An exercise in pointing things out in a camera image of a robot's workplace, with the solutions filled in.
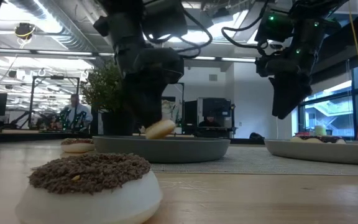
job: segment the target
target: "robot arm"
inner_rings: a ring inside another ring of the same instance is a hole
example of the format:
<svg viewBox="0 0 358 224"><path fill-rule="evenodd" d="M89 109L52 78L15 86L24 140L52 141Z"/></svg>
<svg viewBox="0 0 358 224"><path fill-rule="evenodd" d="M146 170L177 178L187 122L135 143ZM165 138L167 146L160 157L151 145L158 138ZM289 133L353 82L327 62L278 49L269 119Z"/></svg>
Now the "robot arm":
<svg viewBox="0 0 358 224"><path fill-rule="evenodd" d="M273 115L284 119L312 90L310 74L318 60L326 34L341 28L326 18L347 0L301 0L288 13L267 9L261 18L255 40L258 47L267 40L284 42L292 37L289 47L257 58L257 73L269 78L274 87Z"/></svg>
<svg viewBox="0 0 358 224"><path fill-rule="evenodd" d="M108 17L101 17L94 26L101 35L112 39L128 107L148 127L160 120L162 92L167 84L176 83L183 75L183 59L172 49L155 49L146 44L143 33L149 40L150 34L155 40L163 35L181 37L187 33L185 11L180 0L98 1ZM310 73L324 36L341 28L326 18L345 2L300 0L288 13L270 9L265 2L255 38L256 48L262 54L256 66L261 77L274 76L269 78L274 87L274 116L284 119L311 94ZM267 40L284 42L290 37L291 45L272 55L261 47Z"/></svg>

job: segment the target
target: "shallow gray dish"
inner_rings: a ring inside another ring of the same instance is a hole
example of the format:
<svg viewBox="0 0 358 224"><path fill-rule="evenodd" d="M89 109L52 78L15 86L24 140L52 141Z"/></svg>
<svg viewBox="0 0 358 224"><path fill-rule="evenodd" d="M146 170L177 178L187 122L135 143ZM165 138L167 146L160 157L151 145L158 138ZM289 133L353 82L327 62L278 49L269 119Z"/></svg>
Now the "shallow gray dish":
<svg viewBox="0 0 358 224"><path fill-rule="evenodd" d="M156 163L205 162L222 158L228 139L172 137L149 140L143 136L95 136L97 152L133 153Z"/></svg>
<svg viewBox="0 0 358 224"><path fill-rule="evenodd" d="M347 141L347 144L323 144L265 140L265 145L274 156L358 165L358 141Z"/></svg>

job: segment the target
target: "plant pot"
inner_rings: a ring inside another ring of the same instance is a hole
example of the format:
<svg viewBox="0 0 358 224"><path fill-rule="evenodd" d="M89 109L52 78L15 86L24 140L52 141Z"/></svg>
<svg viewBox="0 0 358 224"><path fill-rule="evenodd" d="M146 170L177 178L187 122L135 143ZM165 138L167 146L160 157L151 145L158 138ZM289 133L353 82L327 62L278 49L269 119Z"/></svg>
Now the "plant pot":
<svg viewBox="0 0 358 224"><path fill-rule="evenodd" d="M134 132L135 119L126 110L102 113L103 135L131 136Z"/></svg>

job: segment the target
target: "food item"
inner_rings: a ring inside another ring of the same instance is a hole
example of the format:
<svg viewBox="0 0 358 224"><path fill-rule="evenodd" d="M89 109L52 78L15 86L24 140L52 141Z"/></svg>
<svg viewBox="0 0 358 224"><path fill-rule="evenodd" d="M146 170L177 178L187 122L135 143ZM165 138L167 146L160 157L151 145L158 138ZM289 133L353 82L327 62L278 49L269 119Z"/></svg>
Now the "food item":
<svg viewBox="0 0 358 224"><path fill-rule="evenodd" d="M159 121L146 129L146 139L162 139L175 129L171 120Z"/></svg>
<svg viewBox="0 0 358 224"><path fill-rule="evenodd" d="M62 145L70 145L70 144L76 144L76 143L93 144L93 139L64 139L61 144Z"/></svg>
<svg viewBox="0 0 358 224"><path fill-rule="evenodd" d="M86 153L94 150L92 139L64 139L61 145L66 153Z"/></svg>
<svg viewBox="0 0 358 224"><path fill-rule="evenodd" d="M314 127L314 134L317 136L325 136L327 135L326 127L322 125L316 125Z"/></svg>
<svg viewBox="0 0 358 224"><path fill-rule="evenodd" d="M57 159L38 167L29 179L16 207L26 224L140 224L162 199L150 164L132 154Z"/></svg>
<svg viewBox="0 0 358 224"><path fill-rule="evenodd" d="M343 138L337 136L295 136L291 142L346 144Z"/></svg>
<svg viewBox="0 0 358 224"><path fill-rule="evenodd" d="M89 193L121 187L150 171L145 159L132 154L85 154L55 159L33 172L29 179L35 188L50 193Z"/></svg>

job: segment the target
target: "ceiling pipe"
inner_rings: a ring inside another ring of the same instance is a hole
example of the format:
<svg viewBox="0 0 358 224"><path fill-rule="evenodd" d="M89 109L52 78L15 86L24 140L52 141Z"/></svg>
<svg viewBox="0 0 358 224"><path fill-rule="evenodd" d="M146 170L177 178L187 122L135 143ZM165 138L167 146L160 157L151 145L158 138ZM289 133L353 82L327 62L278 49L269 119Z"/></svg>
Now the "ceiling pipe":
<svg viewBox="0 0 358 224"><path fill-rule="evenodd" d="M98 51L54 0L9 0L9 2L41 20L45 20L48 17L47 13L49 13L63 27L59 34L65 35L55 36L53 38L68 50L84 52ZM100 57L89 62L96 67L104 66L104 60Z"/></svg>

